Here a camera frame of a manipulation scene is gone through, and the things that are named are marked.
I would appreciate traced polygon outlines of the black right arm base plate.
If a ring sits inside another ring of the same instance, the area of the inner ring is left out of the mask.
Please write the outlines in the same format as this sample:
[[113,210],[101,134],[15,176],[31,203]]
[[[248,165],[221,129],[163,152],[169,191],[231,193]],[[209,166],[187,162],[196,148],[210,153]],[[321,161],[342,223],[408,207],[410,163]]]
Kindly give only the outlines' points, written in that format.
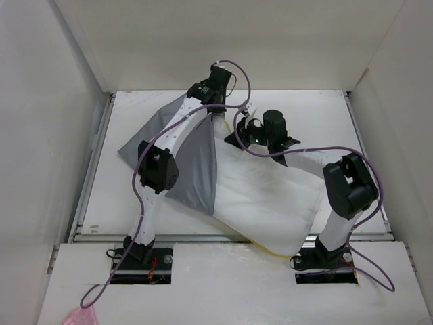
[[319,249],[302,248],[290,258],[290,267],[295,271],[297,284],[358,284],[348,247],[328,257],[321,255]]

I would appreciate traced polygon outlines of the grey pillowcase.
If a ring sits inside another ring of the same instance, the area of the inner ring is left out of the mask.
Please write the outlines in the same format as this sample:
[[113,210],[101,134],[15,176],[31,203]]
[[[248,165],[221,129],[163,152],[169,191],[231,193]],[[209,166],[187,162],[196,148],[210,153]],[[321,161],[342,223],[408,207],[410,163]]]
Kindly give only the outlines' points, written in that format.
[[[134,169],[139,158],[139,144],[159,134],[180,109],[185,96],[182,95],[161,107],[149,121],[118,151],[123,161]],[[184,206],[205,215],[214,214],[217,192],[217,154],[212,117],[205,116],[181,144],[175,161],[179,178],[166,193]]]

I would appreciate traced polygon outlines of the white pillow yellow edge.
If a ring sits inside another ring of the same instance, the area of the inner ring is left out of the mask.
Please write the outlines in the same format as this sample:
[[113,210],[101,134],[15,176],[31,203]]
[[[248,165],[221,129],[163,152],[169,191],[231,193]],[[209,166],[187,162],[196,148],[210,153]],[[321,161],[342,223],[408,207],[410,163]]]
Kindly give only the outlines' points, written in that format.
[[229,129],[223,118],[214,119],[213,126],[217,157],[214,216],[274,255],[295,255],[319,212],[324,182],[225,143]]

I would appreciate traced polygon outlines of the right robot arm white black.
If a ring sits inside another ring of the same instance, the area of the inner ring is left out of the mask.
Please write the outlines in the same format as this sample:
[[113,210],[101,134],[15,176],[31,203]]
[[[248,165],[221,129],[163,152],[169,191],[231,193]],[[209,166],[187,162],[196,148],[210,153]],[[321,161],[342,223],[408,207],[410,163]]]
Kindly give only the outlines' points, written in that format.
[[331,213],[314,248],[301,253],[299,269],[326,272],[338,268],[357,220],[380,198],[382,187],[366,157],[352,148],[344,148],[343,156],[335,155],[341,146],[304,147],[288,135],[286,121],[278,110],[266,111],[261,124],[255,125],[248,109],[239,109],[233,118],[233,133],[225,142],[245,151],[251,145],[266,147],[266,158],[324,181]]

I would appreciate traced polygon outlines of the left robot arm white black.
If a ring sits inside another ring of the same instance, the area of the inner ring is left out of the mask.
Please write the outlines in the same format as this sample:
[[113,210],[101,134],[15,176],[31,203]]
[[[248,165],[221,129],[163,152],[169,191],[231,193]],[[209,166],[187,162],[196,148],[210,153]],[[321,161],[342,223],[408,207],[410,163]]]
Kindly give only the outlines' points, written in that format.
[[216,64],[209,76],[161,107],[119,150],[134,169],[131,185],[139,216],[123,240],[134,267],[147,267],[152,258],[156,220],[163,198],[172,194],[187,206],[210,213],[217,185],[212,120],[227,109],[232,78]]

